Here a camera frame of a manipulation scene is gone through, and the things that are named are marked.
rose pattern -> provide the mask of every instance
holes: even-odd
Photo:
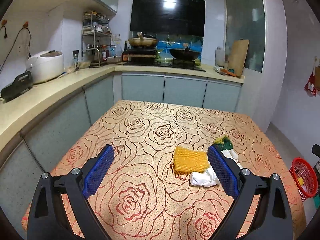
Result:
[[[88,201],[113,239],[208,239],[228,212],[233,199],[221,186],[194,187],[189,174],[175,172],[176,146],[206,151],[215,138],[228,135],[244,167],[260,176],[281,176],[292,211],[295,234],[306,222],[302,202],[278,152],[249,118],[241,114],[122,100],[82,136],[52,171],[67,174],[82,167],[110,144],[114,161],[95,195]],[[75,234],[83,236],[62,196]],[[254,214],[257,201],[250,207]],[[248,230],[247,217],[239,236]],[[28,211],[22,219],[27,227]]]

blue gripper pad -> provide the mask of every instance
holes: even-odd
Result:
[[[226,194],[233,197],[233,200],[236,200],[239,195],[237,178],[221,157],[220,153],[213,146],[208,148],[208,161],[216,173]]]
[[[115,152],[113,151],[113,147],[109,145],[90,169],[88,175],[84,178],[84,187],[82,190],[82,194],[86,199],[97,192],[114,157]]]

crumpled paper towel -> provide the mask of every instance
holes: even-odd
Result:
[[[231,149],[230,151],[224,150],[221,152],[226,158],[233,159],[238,164],[238,166],[243,169],[242,165],[238,161],[238,155],[233,149]],[[220,181],[212,167],[206,169],[203,173],[199,173],[196,171],[192,172],[190,174],[189,180],[190,184],[193,186],[211,187],[220,184]]]

frying pan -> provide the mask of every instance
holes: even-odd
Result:
[[[143,35],[138,33],[138,36],[128,40],[132,47],[134,46],[151,46],[155,47],[158,44],[158,39],[150,35]]]
[[[200,56],[200,52],[189,50],[188,48],[170,49],[170,54],[176,59],[188,61],[193,61]]]

gray floor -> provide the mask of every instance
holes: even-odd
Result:
[[[269,125],[266,135],[273,143],[285,165],[289,169],[294,158],[301,157],[301,153],[296,147],[289,141],[289,139],[272,123]],[[312,198],[308,198],[303,202],[304,212],[306,214],[307,224],[313,218],[316,213],[316,207]]]

